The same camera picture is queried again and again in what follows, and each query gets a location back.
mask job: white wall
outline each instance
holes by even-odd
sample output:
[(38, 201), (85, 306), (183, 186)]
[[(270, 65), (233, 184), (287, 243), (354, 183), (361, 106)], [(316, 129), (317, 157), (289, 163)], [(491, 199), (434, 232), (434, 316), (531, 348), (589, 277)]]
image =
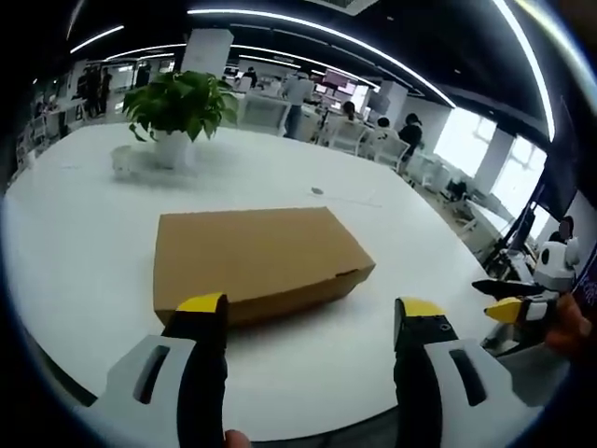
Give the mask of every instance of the white wall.
[(451, 111), (452, 109), (445, 105), (437, 105), (436, 103), (431, 103), (420, 98), (407, 97), (402, 106), (402, 111), (398, 116), (396, 130), (400, 131), (402, 129), (404, 120), (408, 114), (417, 114), (423, 122), (424, 152), (432, 154), (448, 122)]
[(510, 154), (510, 149), (516, 137), (495, 128), (492, 141), (487, 148), (485, 157), (475, 174), (475, 186), (483, 194), (490, 194), (502, 168)]
[[(580, 265), (576, 268), (576, 272), (581, 273), (589, 260), (595, 243), (597, 243), (597, 210), (581, 192), (578, 192), (566, 215), (571, 216), (575, 221), (575, 237), (578, 238), (580, 245)], [(549, 217), (548, 223), (537, 238), (537, 243), (539, 245), (545, 243), (549, 236), (558, 229), (558, 225), (558, 221)]]
[(253, 61), (249, 59), (239, 60), (239, 71), (246, 72), (249, 67), (255, 68), (257, 77), (271, 76), (271, 77), (284, 77), (291, 73), (297, 73), (297, 69), (288, 67), (285, 65), (278, 65), (275, 63), (260, 63), (259, 61)]

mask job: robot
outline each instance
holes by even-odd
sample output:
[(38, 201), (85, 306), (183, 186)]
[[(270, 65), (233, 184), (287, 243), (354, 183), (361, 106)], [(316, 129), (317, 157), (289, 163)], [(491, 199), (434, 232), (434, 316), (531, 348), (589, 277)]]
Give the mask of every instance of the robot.
[[(539, 258), (535, 284), (476, 283), (503, 298), (485, 313), (502, 325), (533, 327), (532, 343), (545, 337), (560, 294), (574, 283), (577, 243), (546, 243)], [(227, 310), (222, 293), (183, 303), (160, 336), (147, 336), (112, 368), (106, 391), (81, 416), (92, 417), (86, 420), (110, 445), (224, 446)], [(399, 447), (507, 446), (567, 372), (567, 361), (540, 344), (494, 357), (458, 339), (427, 301), (397, 299), (395, 320)]]

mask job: black ceiling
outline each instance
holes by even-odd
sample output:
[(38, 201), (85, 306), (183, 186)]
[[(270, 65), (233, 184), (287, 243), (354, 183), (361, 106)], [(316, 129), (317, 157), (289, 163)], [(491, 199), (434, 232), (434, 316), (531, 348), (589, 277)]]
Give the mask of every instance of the black ceiling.
[(293, 23), (247, 16), (188, 16), (193, 7), (238, 7), (278, 12), (320, 23), (381, 49), (434, 84), (473, 91), (543, 120), (535, 79), (518, 41), (491, 0), (381, 0), (356, 17), (303, 0), (85, 2), (69, 38), (71, 47), (113, 25), (125, 30), (76, 53), (100, 59), (129, 49), (179, 43), (193, 27), (231, 23), (290, 31), (341, 47), (255, 28), (232, 29), (235, 43), (278, 49), (323, 61), (364, 77), (392, 78), (390, 70), (432, 101), (442, 100), (413, 77), (358, 46)]
[[(550, 2), (556, 7), (566, 3), (562, 0)], [(411, 93), (419, 91), (428, 100), (445, 104), (424, 84), (380, 56), (318, 30), (259, 17), (187, 14), (187, 10), (194, 7), (262, 10), (313, 21), (365, 41), (436, 86), (469, 91), (488, 100), (471, 101), (449, 94), (456, 104), (486, 116), (490, 116), (491, 111), (491, 117), (505, 123), (514, 132), (525, 135), (542, 147), (548, 143), (545, 112), (533, 72), (493, 0), (381, 0), (355, 17), (304, 0), (70, 0), (45, 3), (51, 5), (37, 7), (42, 17), (38, 22), (31, 21), (30, 26), (36, 37), (32, 39), (32, 45), (39, 55), (24, 60), (23, 73), (28, 74), (30, 79), (56, 76), (67, 70), (76, 59), (99, 60), (131, 49), (183, 43), (193, 28), (236, 24), (244, 25), (230, 28), (236, 44), (294, 53), (336, 65), (361, 77), (394, 79), (389, 71), (411, 85)], [(592, 117), (591, 113), (587, 114), (586, 105), (568, 70), (544, 33), (514, 2), (508, 3), (535, 50), (556, 119), (561, 119), (559, 108), (562, 99), (572, 109), (575, 119), (578, 116)], [(80, 5), (80, 9), (72, 21), (76, 4)], [(71, 22), (72, 30), (66, 40)], [(68, 50), (75, 45), (120, 24), (125, 26), (123, 31), (94, 42), (72, 56), (69, 54)], [(266, 29), (247, 28), (246, 25)], [(323, 43), (273, 29), (305, 35)], [(513, 117), (496, 110), (495, 105), (521, 114)], [(530, 117), (539, 125), (529, 126), (524, 117)], [(588, 138), (589, 134), (593, 137), (592, 120), (584, 124), (586, 129), (577, 133), (582, 138)]]

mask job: computer monitor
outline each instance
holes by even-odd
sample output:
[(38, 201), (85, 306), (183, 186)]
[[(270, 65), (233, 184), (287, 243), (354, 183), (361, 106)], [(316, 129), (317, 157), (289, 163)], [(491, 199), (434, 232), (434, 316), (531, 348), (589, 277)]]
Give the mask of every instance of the computer monitor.
[(349, 95), (353, 95), (354, 91), (356, 90), (356, 84), (352, 82), (347, 82), (346, 87), (338, 86), (338, 91), (343, 93), (348, 93)]
[(326, 77), (324, 78), (324, 84), (329, 84), (337, 87), (346, 87), (348, 84), (348, 77), (341, 75), (340, 73), (327, 70)]

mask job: ceiling light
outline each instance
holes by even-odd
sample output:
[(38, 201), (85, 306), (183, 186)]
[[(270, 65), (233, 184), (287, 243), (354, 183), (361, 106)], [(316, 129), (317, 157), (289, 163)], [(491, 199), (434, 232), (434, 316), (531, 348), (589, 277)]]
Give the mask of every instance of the ceiling light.
[(382, 58), (384, 58), (389, 63), (394, 64), (395, 66), (397, 66), (397, 67), (401, 68), (402, 70), (404, 70), (405, 72), (407, 72), (412, 77), (415, 77), (416, 79), (418, 79), (427, 88), (429, 88), (431, 91), (433, 91), (437, 95), (439, 95), (451, 107), (456, 107), (456, 104), (450, 98), (448, 98), (448, 96), (446, 96), (446, 94), (443, 93), (440, 89), (438, 89), (436, 86), (434, 86), (427, 79), (425, 79), (424, 77), (422, 77), (421, 75), (419, 75), (417, 72), (415, 72), (411, 68), (407, 67), (405, 64), (403, 64), (400, 61), (394, 59), (392, 56), (390, 56), (388, 54), (385, 54), (383, 51), (381, 51), (379, 49), (376, 49), (375, 47), (372, 47), (371, 45), (366, 44), (365, 42), (362, 42), (362, 41), (360, 41), (358, 39), (355, 39), (352, 36), (346, 35), (344, 33), (336, 31), (336, 30), (332, 30), (331, 28), (327, 28), (327, 27), (319, 25), (317, 23), (313, 23), (311, 21), (304, 21), (302, 19), (297, 19), (295, 17), (284, 16), (282, 14), (273, 14), (273, 13), (270, 13), (270, 12), (252, 11), (252, 10), (247, 10), (247, 9), (191, 9), (191, 10), (187, 11), (187, 14), (189, 14), (189, 15), (196, 15), (196, 14), (202, 14), (202, 15), (206, 15), (206, 14), (244, 14), (244, 15), (248, 15), (248, 16), (267, 17), (267, 18), (276, 19), (276, 20), (279, 20), (279, 21), (291, 21), (291, 22), (298, 23), (298, 24), (301, 24), (301, 25), (304, 25), (304, 26), (308, 26), (310, 28), (314, 28), (314, 29), (319, 30), (319, 31), (323, 31), (324, 33), (328, 33), (329, 35), (334, 35), (334, 36), (339, 37), (341, 39), (348, 40), (349, 42), (353, 42), (354, 44), (358, 45), (359, 47), (362, 47), (363, 49), (367, 49), (367, 50), (371, 51), (372, 53), (375, 53), (378, 56), (381, 56)]
[(255, 59), (256, 61), (263, 61), (265, 63), (278, 63), (280, 65), (288, 65), (289, 67), (300, 68), (300, 65), (296, 65), (295, 63), (283, 63), (281, 61), (276, 61), (275, 59), (258, 58), (257, 56), (249, 56), (248, 54), (242, 54), (239, 56), (239, 58)]
[(533, 52), (533, 48), (529, 43), (529, 39), (527, 39), (521, 28), (521, 25), (517, 22), (514, 14), (512, 14), (512, 11), (510, 11), (510, 9), (507, 7), (504, 0), (493, 0), (493, 2), (504, 16), (504, 19), (506, 19), (507, 24), (510, 25), (510, 28), (518, 39), (519, 44), (521, 44), (522, 51), (524, 51), (527, 61), (531, 65), (533, 75), (535, 76), (535, 82), (537, 84), (537, 88), (539, 89), (539, 94), (541, 95), (545, 117), (548, 122), (549, 141), (552, 142), (553, 137), (556, 134), (556, 125), (553, 118), (553, 111), (551, 110), (551, 103), (549, 101), (548, 86), (546, 86), (543, 73), (541, 73), (541, 69), (539, 68), (539, 62), (535, 57), (535, 53)]
[(168, 56), (174, 56), (174, 53), (160, 53), (160, 54), (150, 54), (149, 56), (141, 56), (139, 61), (143, 59), (151, 59), (151, 58), (166, 58)]
[(119, 54), (113, 54), (112, 56), (108, 56), (107, 58), (104, 59), (104, 62), (108, 62), (111, 61), (113, 59), (122, 57), (122, 56), (128, 56), (129, 54), (134, 54), (134, 53), (141, 53), (143, 51), (150, 51), (152, 49), (173, 49), (176, 47), (186, 47), (187, 44), (169, 44), (169, 45), (157, 45), (156, 47), (145, 47), (144, 49), (132, 49), (131, 51), (125, 51), (124, 53), (119, 53)]
[(123, 28), (124, 28), (124, 26), (120, 25), (120, 26), (117, 26), (116, 28), (112, 28), (111, 30), (104, 31), (103, 33), (100, 33), (97, 36), (92, 37), (91, 39), (86, 40), (82, 44), (77, 45), (76, 47), (74, 47), (73, 49), (71, 49), (71, 54), (73, 54), (75, 51), (79, 51), (83, 47), (88, 46), (91, 42), (95, 42), (96, 40), (101, 39), (102, 37), (106, 37), (107, 35), (111, 35), (112, 33), (115, 33), (116, 31), (122, 30)]
[(369, 86), (371, 86), (373, 89), (380, 88), (380, 86), (378, 86), (377, 84), (373, 84), (368, 79), (364, 79), (363, 77), (358, 77), (357, 75), (347, 72), (346, 70), (342, 70), (341, 68), (334, 67), (333, 65), (329, 65), (327, 63), (320, 63), (319, 61), (314, 61), (313, 59), (303, 58), (302, 56), (297, 56), (296, 54), (286, 53), (284, 51), (278, 51), (276, 49), (262, 49), (261, 47), (250, 47), (248, 45), (231, 45), (230, 47), (234, 48), (234, 49), (253, 49), (255, 51), (265, 51), (266, 53), (278, 54), (280, 56), (286, 56), (288, 58), (293, 58), (293, 59), (300, 59), (307, 63), (315, 63), (317, 65), (322, 65), (325, 68), (333, 70), (334, 72), (338, 72), (341, 75), (345, 75), (346, 77), (351, 77), (352, 79), (356, 79), (358, 81), (364, 82), (365, 84), (368, 84)]

